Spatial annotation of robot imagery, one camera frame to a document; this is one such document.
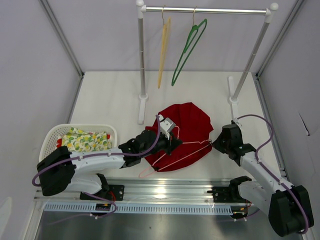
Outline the pink wire hanger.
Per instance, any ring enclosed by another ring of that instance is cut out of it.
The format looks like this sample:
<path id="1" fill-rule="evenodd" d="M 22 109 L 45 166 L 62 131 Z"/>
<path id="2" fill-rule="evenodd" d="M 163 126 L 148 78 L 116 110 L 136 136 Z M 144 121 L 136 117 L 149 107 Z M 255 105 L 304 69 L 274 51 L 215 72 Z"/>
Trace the pink wire hanger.
<path id="1" fill-rule="evenodd" d="M 201 126 L 199 129 L 176 126 L 173 134 L 182 141 L 182 144 L 171 154 L 162 150 L 147 156 L 145 160 L 150 166 L 144 169 L 138 177 L 145 178 L 158 172 L 180 170 L 199 161 L 212 150 L 210 133 L 213 130 L 211 125 Z"/>

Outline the red skirt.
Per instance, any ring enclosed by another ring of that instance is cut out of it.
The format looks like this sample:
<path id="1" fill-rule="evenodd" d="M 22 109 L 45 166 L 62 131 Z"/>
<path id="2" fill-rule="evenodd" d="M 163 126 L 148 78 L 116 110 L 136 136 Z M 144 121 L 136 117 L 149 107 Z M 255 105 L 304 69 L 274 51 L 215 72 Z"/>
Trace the red skirt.
<path id="1" fill-rule="evenodd" d="M 192 102 L 173 104 L 159 112 L 164 118 L 170 118 L 176 127 L 199 129 L 211 125 L 211 118 Z"/>

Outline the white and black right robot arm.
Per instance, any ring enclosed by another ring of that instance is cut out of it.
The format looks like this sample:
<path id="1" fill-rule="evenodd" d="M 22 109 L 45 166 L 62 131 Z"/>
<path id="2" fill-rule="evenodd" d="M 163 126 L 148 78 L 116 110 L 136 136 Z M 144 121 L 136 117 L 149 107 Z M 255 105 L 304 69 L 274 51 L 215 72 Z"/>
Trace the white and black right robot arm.
<path id="1" fill-rule="evenodd" d="M 280 237 L 293 233 L 305 234 L 314 226 L 308 190 L 271 171 L 257 149 L 244 143 L 240 127 L 227 124 L 212 143 L 214 149 L 235 161 L 251 174 L 230 181 L 228 196 L 234 202 L 247 200 L 267 215 L 272 229 Z"/>

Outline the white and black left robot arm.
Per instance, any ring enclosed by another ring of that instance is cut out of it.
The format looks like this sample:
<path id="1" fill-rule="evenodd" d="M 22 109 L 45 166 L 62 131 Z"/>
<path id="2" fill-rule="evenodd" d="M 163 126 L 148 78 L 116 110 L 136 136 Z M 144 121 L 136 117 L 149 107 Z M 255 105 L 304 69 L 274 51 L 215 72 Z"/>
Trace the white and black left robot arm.
<path id="1" fill-rule="evenodd" d="M 172 133 L 144 130 L 135 138 L 117 147 L 94 152 L 71 152 L 66 146 L 55 149 L 36 166 L 36 178 L 42 195 L 49 197 L 63 191 L 76 191 L 93 195 L 97 200 L 108 196 L 105 169 L 133 167 L 142 158 L 164 151 L 171 154 L 182 145 Z"/>

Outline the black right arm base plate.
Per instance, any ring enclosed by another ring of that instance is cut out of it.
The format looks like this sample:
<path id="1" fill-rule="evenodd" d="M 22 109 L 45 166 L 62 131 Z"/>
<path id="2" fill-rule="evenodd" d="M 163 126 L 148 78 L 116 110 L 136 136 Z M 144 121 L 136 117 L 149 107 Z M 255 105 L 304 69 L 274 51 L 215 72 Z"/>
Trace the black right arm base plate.
<path id="1" fill-rule="evenodd" d="M 212 196 L 214 203 L 236 203 L 238 201 L 229 186 L 214 186 L 207 193 Z"/>

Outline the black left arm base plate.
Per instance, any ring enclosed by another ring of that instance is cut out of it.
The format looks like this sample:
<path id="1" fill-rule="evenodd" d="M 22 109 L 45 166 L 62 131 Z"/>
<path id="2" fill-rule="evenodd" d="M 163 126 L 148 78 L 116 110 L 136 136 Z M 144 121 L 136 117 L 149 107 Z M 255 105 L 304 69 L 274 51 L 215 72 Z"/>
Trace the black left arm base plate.
<path id="1" fill-rule="evenodd" d="M 107 199 L 109 201 L 122 201 L 124 198 L 125 186 L 121 184 L 107 184 L 103 185 L 102 189 L 96 193 L 92 193 L 93 196 Z"/>

